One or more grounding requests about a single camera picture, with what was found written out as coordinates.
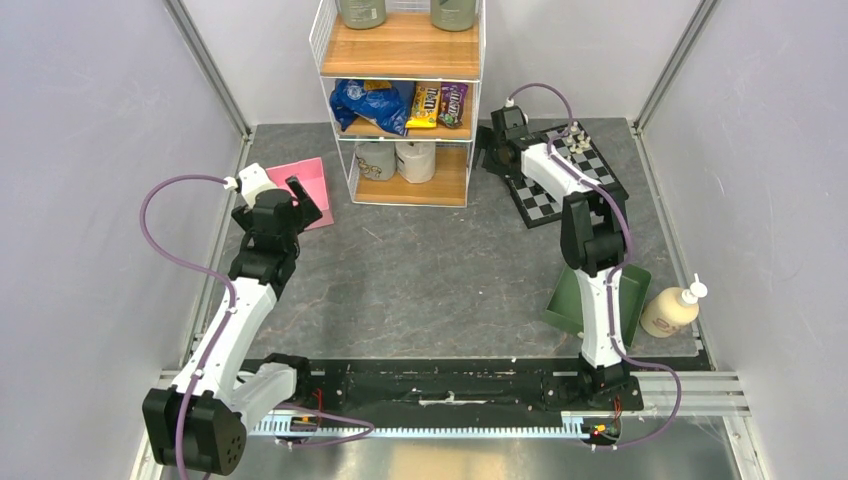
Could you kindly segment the black white chess board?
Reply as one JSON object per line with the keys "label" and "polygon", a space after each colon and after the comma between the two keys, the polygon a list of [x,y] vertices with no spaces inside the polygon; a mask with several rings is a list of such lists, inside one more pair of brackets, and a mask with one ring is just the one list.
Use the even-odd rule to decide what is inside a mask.
{"label": "black white chess board", "polygon": [[569,154],[565,144],[569,126],[538,131],[537,143],[523,152],[522,173],[507,175],[510,194],[529,229],[561,219],[563,198],[573,187],[583,189],[573,177],[575,170],[607,190],[620,186],[591,136],[590,150],[576,156]]}

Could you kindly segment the white wire wooden shelf rack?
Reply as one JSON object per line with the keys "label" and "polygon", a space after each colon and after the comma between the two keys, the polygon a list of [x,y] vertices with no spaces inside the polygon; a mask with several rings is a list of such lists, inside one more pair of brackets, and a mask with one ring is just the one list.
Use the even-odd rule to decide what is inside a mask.
{"label": "white wire wooden shelf rack", "polygon": [[462,208],[468,189],[480,120],[481,82],[487,42],[487,4],[475,4],[475,21],[465,31],[435,27],[428,1],[389,1],[387,18],[375,28],[358,30],[345,26],[334,1],[318,5],[309,34],[310,48],[325,95],[338,79],[456,82],[468,85],[462,125],[458,129],[438,126],[412,132],[411,142],[436,146],[436,169],[432,180],[411,184],[400,177],[368,180],[354,155],[363,142],[396,143],[391,135],[366,120],[347,129],[333,127],[345,187],[355,204]]}

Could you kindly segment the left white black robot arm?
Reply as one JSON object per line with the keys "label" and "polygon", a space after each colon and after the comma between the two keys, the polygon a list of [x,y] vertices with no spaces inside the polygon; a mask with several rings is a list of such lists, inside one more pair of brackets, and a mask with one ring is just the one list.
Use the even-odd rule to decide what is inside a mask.
{"label": "left white black robot arm", "polygon": [[166,259],[220,280],[225,295],[197,350],[167,388],[152,388],[142,403],[147,435],[157,463],[190,472],[229,475],[241,461],[247,434],[277,406],[307,405],[314,393],[305,357],[270,354],[246,359],[258,328],[280,299],[300,254],[298,236],[322,217],[294,176],[284,186],[220,179],[245,203],[231,216],[242,228],[240,250],[228,274],[180,259],[164,250],[147,226],[155,186],[142,201],[139,223],[151,247]]}

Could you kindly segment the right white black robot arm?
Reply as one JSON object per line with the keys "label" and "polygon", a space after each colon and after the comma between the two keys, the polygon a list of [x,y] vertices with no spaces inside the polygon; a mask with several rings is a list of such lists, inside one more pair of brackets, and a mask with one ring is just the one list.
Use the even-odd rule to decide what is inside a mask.
{"label": "right white black robot arm", "polygon": [[605,186],[573,157],[587,142],[578,122],[557,133],[533,132],[518,106],[504,106],[492,114],[483,167],[499,176],[522,174],[559,198],[560,249],[577,280],[584,334],[567,401],[601,409],[613,407],[632,379],[619,333],[620,279],[630,235],[626,193]]}

